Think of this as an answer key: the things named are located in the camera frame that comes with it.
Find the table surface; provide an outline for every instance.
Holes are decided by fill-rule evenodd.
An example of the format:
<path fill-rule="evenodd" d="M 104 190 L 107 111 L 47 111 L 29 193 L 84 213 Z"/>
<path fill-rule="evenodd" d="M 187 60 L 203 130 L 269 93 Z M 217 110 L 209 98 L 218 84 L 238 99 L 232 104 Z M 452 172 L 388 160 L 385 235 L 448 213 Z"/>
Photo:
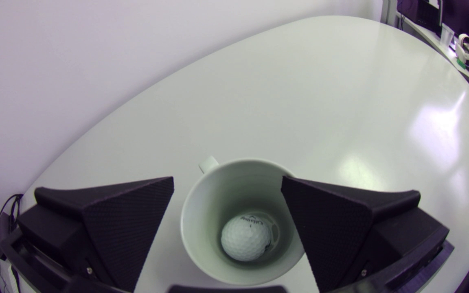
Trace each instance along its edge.
<path fill-rule="evenodd" d="M 121 106 L 26 192 L 174 176 L 175 193 L 136 291 L 226 287 L 187 256 L 182 204 L 198 163 L 259 157 L 299 178 L 381 191 L 417 189 L 456 249 L 424 289 L 452 292 L 469 270 L 469 85 L 435 50 L 371 20 L 325 16 L 260 33 Z M 265 285 L 317 291 L 307 258 Z"/>
<path fill-rule="evenodd" d="M 397 12 L 396 16 L 401 17 L 401 13 Z M 437 52 L 441 53 L 448 61 L 462 74 L 465 74 L 466 78 L 469 79 L 469 71 L 462 68 L 457 63 L 457 54 L 450 46 L 441 45 L 441 38 L 431 30 L 423 28 L 419 24 L 412 22 L 409 18 L 404 18 L 403 22 L 413 28 L 421 37 L 423 37 Z"/>

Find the computer screen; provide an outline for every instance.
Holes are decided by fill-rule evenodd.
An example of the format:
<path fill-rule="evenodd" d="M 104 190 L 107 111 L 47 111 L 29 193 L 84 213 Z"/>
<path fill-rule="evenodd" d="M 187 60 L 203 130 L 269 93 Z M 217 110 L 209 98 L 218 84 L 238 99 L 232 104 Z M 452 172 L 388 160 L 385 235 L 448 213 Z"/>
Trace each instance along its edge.
<path fill-rule="evenodd" d="M 465 33 L 469 36 L 469 0 L 443 0 L 443 23 L 455 35 Z"/>

